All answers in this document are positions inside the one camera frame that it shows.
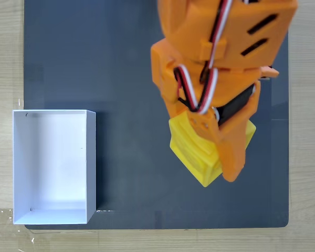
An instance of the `wire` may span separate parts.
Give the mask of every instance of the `wire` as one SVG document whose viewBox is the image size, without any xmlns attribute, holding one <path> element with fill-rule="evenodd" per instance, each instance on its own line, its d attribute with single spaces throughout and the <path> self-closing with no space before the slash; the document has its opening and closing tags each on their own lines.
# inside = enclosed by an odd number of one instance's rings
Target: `wire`
<svg viewBox="0 0 315 252">
<path fill-rule="evenodd" d="M 204 88 L 199 102 L 197 102 L 195 91 L 186 67 L 184 65 L 179 65 L 174 70 L 175 78 L 178 81 L 178 85 L 179 87 L 182 87 L 184 89 L 184 93 L 186 96 L 186 101 L 182 98 L 179 98 L 179 101 L 188 106 L 188 108 L 192 112 L 205 114 L 210 107 L 218 80 L 218 70 L 217 68 L 213 68 L 216 47 L 223 33 L 232 2 L 233 0 L 220 0 L 219 7 L 217 9 L 217 16 L 210 39 L 213 44 L 211 58 L 209 63 L 206 62 L 205 67 L 202 71 L 202 73 L 207 73 L 207 71 L 209 73 L 206 76 Z"/>
</svg>

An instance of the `robotic arm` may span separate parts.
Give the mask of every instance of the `robotic arm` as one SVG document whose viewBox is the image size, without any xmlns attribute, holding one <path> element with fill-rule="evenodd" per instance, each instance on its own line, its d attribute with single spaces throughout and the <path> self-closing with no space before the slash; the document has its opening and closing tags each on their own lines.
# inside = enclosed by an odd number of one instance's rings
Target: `robotic arm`
<svg viewBox="0 0 315 252">
<path fill-rule="evenodd" d="M 297 0 L 158 0 L 165 38 L 151 49 L 153 82 L 171 117 L 171 149 L 208 186 L 233 182 L 255 132 L 262 77 Z"/>
</svg>

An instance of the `table surface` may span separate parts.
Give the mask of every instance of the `table surface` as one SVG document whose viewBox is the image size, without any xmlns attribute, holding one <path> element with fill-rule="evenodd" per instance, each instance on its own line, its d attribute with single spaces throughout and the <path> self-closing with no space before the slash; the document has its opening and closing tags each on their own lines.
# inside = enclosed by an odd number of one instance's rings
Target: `table surface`
<svg viewBox="0 0 315 252">
<path fill-rule="evenodd" d="M 23 107 L 24 7 L 22 0 L 0 0 L 0 251 L 315 251 L 315 0 L 299 2 L 289 34 L 287 227 L 36 232 L 11 221 L 12 109 Z"/>
</svg>

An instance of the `dark gray board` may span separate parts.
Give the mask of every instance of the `dark gray board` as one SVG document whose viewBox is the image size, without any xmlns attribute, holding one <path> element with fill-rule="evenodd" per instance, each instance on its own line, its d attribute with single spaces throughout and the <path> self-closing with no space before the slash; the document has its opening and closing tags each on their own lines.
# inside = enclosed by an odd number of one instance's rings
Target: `dark gray board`
<svg viewBox="0 0 315 252">
<path fill-rule="evenodd" d="M 25 0 L 24 108 L 97 112 L 97 206 L 87 225 L 30 229 L 283 227 L 288 222 L 288 46 L 263 81 L 234 183 L 203 188 L 169 148 L 152 83 L 154 0 Z"/>
</svg>

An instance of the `cardboard box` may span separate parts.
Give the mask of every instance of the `cardboard box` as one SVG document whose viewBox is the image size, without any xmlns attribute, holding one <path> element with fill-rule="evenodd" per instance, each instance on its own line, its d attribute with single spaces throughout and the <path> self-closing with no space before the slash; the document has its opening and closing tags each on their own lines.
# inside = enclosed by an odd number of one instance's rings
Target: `cardboard box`
<svg viewBox="0 0 315 252">
<path fill-rule="evenodd" d="M 14 224 L 85 224 L 96 210 L 96 113 L 13 111 Z"/>
</svg>

